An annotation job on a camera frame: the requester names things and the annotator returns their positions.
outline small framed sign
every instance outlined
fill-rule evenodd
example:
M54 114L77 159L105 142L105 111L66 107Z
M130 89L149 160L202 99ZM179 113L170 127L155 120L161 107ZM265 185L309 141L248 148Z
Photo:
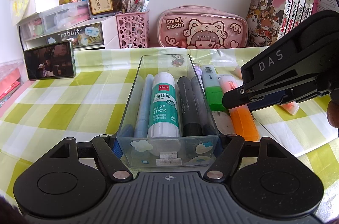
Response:
M99 14L113 10L112 0L89 0L92 14Z

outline screw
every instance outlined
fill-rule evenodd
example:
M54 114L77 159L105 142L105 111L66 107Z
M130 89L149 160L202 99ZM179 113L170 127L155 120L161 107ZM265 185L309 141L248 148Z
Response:
M118 170L113 173L113 177L116 179L126 179L129 177L129 172L125 170Z
M224 174L218 170L210 170L206 175L211 179L221 179L224 176Z

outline green highlighter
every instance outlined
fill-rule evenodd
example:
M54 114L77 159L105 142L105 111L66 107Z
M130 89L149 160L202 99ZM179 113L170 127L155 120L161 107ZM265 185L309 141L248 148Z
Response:
M225 108L222 105L222 96L224 95L217 73L213 65L203 65L202 71L202 82L204 84L205 96L210 106L211 111L224 111Z

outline phone screen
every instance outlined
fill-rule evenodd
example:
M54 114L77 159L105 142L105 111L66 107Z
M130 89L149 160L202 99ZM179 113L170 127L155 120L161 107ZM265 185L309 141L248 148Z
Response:
M24 51L29 80L74 77L70 42L62 42Z

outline green checkered tablecloth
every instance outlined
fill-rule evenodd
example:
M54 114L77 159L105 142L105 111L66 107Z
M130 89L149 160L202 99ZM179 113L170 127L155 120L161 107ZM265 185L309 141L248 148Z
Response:
M15 179L63 138L72 136L81 142L99 134L114 134L143 55L190 54L200 65L213 64L219 74L234 75L237 65L262 50L76 51L75 78L34 82L0 118L0 194L15 203ZM339 140L337 129L327 122L328 102L329 97L323 97L300 103L295 116L279 106L254 112L260 135L276 139L323 181L326 191L318 212L323 220L339 211Z

